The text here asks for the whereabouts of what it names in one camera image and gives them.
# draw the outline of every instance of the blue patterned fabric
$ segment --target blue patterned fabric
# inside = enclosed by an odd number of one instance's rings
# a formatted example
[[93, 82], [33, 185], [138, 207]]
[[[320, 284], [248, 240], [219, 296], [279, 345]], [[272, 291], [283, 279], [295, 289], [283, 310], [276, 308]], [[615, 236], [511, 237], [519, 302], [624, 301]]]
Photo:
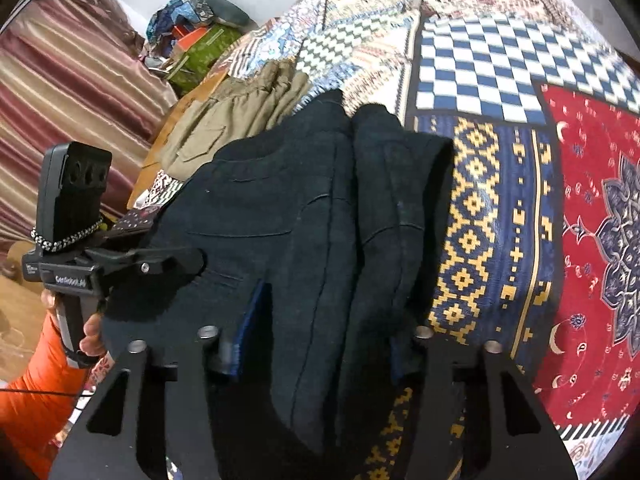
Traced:
[[176, 41], [172, 35], [175, 25], [194, 30], [212, 22], [245, 27], [250, 21], [242, 9], [226, 0], [170, 0], [149, 20], [146, 38], [153, 53], [167, 57]]
[[357, 74], [361, 68], [350, 61], [344, 61], [331, 69], [324, 75], [315, 79], [309, 92], [296, 105], [294, 111], [302, 110], [315, 97], [329, 90], [342, 89], [344, 81]]
[[356, 48], [376, 35], [384, 35], [395, 27], [407, 27], [405, 21], [393, 16], [373, 16], [311, 34], [298, 54], [296, 70], [305, 72], [313, 80], [348, 60]]
[[260, 70], [270, 59], [294, 59], [309, 34], [319, 32], [326, 0], [300, 0], [261, 38], [251, 52], [240, 77]]
[[532, 87], [542, 80], [639, 110], [640, 81], [622, 60], [559, 27], [494, 14], [426, 21], [418, 39], [418, 109], [545, 124]]
[[491, 118], [418, 112], [417, 131], [454, 140], [449, 227], [429, 322], [465, 344], [497, 340], [538, 368], [562, 277], [555, 135]]

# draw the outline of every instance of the patchwork quilt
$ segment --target patchwork quilt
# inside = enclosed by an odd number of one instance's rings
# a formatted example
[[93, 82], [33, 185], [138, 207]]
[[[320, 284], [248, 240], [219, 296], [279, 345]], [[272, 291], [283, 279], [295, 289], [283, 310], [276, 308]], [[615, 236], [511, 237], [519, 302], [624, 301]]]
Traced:
[[[300, 107], [341, 88], [349, 113], [378, 102], [453, 139], [425, 323], [460, 344], [502, 343], [588, 478], [640, 401], [636, 74], [567, 0], [300, 0], [212, 72], [251, 77], [284, 57], [313, 83]], [[179, 188], [167, 179], [152, 198]], [[399, 392], [360, 480], [392, 476], [412, 395]], [[454, 450], [463, 431], [462, 417]]]

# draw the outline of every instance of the hand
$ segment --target hand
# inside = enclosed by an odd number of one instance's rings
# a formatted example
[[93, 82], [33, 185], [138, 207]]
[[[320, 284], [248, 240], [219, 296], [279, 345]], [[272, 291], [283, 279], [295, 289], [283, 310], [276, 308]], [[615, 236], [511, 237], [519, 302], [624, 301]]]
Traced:
[[[56, 295], [50, 290], [45, 289], [40, 295], [40, 300], [51, 316], [53, 324], [57, 329], [60, 329], [56, 311], [58, 308], [58, 299], [56, 298]], [[86, 337], [80, 342], [80, 349], [90, 357], [98, 357], [106, 354], [107, 352], [100, 335], [101, 325], [102, 314], [98, 313], [93, 314], [84, 324], [84, 335]]]

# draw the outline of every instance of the striped curtain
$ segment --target striped curtain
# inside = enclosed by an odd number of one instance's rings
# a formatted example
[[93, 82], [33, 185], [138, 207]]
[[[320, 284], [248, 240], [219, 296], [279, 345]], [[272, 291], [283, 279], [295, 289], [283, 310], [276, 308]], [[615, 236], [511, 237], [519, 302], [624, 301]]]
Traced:
[[0, 34], [0, 259], [29, 237], [42, 158], [55, 144], [113, 153], [103, 209], [126, 211], [176, 101], [136, 59], [139, 39], [115, 0], [32, 0]]

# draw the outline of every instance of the khaki pants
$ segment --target khaki pants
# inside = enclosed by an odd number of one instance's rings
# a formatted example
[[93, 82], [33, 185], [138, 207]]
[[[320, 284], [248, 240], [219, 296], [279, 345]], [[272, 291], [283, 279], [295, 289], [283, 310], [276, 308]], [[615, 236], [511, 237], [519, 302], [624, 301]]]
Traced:
[[308, 77], [289, 60], [269, 61], [252, 79], [228, 78], [205, 102], [194, 101], [160, 154], [164, 171], [187, 180], [232, 140], [269, 130], [309, 90]]

